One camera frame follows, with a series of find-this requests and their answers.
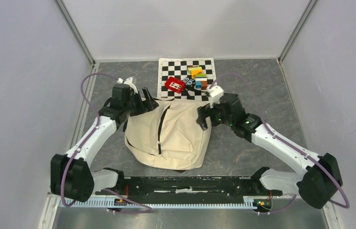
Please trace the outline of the cream canvas backpack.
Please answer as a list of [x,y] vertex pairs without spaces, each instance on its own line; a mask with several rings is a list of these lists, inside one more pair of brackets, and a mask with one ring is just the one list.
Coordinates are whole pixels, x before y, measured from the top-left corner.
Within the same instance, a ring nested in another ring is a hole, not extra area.
[[211,121],[203,130],[196,122],[205,101],[155,98],[153,111],[129,117],[124,142],[142,164],[170,170],[191,170],[203,165],[211,136]]

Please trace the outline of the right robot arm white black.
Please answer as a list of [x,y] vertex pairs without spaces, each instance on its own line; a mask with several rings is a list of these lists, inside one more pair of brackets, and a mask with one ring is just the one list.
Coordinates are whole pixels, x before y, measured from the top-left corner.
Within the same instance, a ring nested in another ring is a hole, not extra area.
[[227,125],[236,136],[263,148],[292,172],[262,167],[251,177],[251,189],[262,195],[268,190],[300,196],[316,209],[327,202],[349,208],[349,199],[343,190],[343,181],[337,159],[330,153],[320,155],[289,140],[260,116],[247,113],[236,94],[223,94],[217,102],[212,100],[197,109],[197,124],[203,130],[211,126]]

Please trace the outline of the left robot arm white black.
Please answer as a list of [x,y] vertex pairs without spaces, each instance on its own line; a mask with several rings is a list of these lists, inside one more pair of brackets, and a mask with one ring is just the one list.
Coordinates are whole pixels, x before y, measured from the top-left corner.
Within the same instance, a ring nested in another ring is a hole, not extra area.
[[115,85],[82,139],[65,154],[52,157],[51,193],[60,196],[67,207],[76,201],[86,202],[93,193],[106,188],[116,195],[122,193],[123,172],[111,168],[93,172],[91,163],[108,138],[130,116],[151,112],[158,106],[146,87],[139,92],[133,84]]

